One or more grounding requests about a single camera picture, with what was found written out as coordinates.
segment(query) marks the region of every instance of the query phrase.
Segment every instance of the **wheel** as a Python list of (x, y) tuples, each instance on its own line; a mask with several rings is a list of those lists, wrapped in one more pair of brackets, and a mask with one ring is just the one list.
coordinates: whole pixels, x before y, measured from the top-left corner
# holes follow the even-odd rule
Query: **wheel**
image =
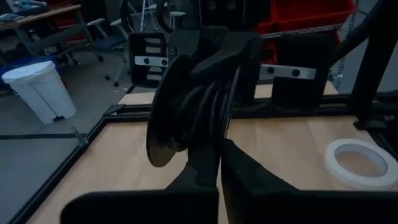
[(97, 57), (97, 59), (98, 59), (99, 62), (104, 62), (104, 57), (102, 57), (100, 55)]
[(75, 58), (72, 59), (72, 61), (73, 61), (73, 64), (74, 64), (74, 65), (79, 65), (79, 64), (80, 64), (79, 61), (78, 61), (77, 59), (75, 59)]

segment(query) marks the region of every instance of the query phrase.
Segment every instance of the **tape roll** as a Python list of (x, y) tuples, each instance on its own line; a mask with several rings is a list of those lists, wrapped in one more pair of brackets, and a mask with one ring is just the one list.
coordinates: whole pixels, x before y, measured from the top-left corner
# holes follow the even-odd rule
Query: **tape roll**
[[(342, 152), (356, 152), (368, 157), (380, 168), (382, 175), (366, 177), (346, 170), (336, 158)], [(326, 149), (325, 165), (339, 181), (359, 190), (387, 190), (398, 181), (398, 162), (379, 146), (357, 139), (340, 139), (330, 143)]]

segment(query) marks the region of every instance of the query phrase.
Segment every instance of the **black metal frame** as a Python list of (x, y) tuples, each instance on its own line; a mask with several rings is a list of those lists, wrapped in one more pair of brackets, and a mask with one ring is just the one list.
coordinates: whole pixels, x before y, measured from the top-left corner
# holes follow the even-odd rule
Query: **black metal frame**
[[(398, 114), (398, 96), (388, 93), (376, 94), (398, 39), (397, 29), (381, 30), (384, 26), (393, 27), (396, 19), (389, 16), (398, 17), (398, 14), (393, 12), (394, 7), (386, 7), (384, 10), (387, 10), (388, 13), (377, 20), (382, 25), (379, 28), (368, 30), (370, 33), (369, 43), (352, 95), (324, 96), (321, 107), (313, 111), (277, 108), (268, 104), (270, 98), (261, 98), (255, 100), (257, 106), (253, 108), (236, 108), (233, 112), (233, 118), (356, 116), (362, 124), (360, 126), (368, 131), (375, 142), (398, 160), (398, 148), (396, 148), (398, 144), (394, 138), (388, 135), (388, 129), (382, 125), (386, 121), (386, 116)], [(353, 46), (343, 46), (343, 48), (349, 49), (343, 49), (343, 51), (349, 52), (353, 49)], [(150, 108), (151, 105), (124, 105), (114, 111), (107, 111), (86, 135), (88, 144), (77, 146), (9, 223), (25, 223), (35, 213), (108, 123), (145, 122), (149, 118)]]

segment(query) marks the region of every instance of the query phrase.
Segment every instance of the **trash bin lid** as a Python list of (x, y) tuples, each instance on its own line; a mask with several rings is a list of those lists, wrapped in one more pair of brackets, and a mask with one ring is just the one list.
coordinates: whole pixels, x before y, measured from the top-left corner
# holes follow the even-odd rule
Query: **trash bin lid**
[(52, 61), (23, 66), (6, 72), (2, 79), (5, 83), (31, 83), (53, 75), (55, 64)]

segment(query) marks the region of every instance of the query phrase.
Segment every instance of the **wooden table surface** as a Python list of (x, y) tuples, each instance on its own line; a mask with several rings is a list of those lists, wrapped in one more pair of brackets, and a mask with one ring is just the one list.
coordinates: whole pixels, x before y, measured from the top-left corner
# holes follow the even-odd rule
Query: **wooden table surface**
[(24, 17), (22, 19), (19, 19), (15, 22), (3, 22), (0, 23), (0, 28), (15, 28), (18, 27), (20, 25), (25, 25), (25, 24), (29, 24), (32, 22), (35, 22), (37, 20), (41, 20), (41, 19), (45, 19), (48, 17), (52, 17), (52, 16), (56, 16), (59, 14), (63, 14), (66, 12), (72, 12), (72, 11), (76, 11), (81, 9), (81, 5), (77, 4), (77, 5), (73, 5), (73, 6), (68, 6), (68, 7), (60, 7), (57, 9), (51, 9), (48, 12), (43, 12), (41, 14), (38, 15), (34, 15), (34, 16), (27, 16)]
[[(258, 86), (256, 97), (271, 95), (271, 85)], [(329, 83), (325, 94), (335, 94)], [(126, 95), (121, 103), (150, 103), (153, 93)], [(266, 169), (298, 189), (354, 190), (325, 169), (323, 154), (329, 143), (341, 138), (374, 141), (357, 131), (354, 117), (234, 119), (228, 138)], [(163, 168), (152, 167), (146, 154), (146, 123), (108, 124), (36, 211), (29, 223), (58, 223), (66, 203), (94, 191), (163, 189), (184, 168), (187, 153), (177, 153)], [(352, 155), (344, 163), (368, 170), (371, 166)], [(221, 178), (219, 223), (228, 223)]]

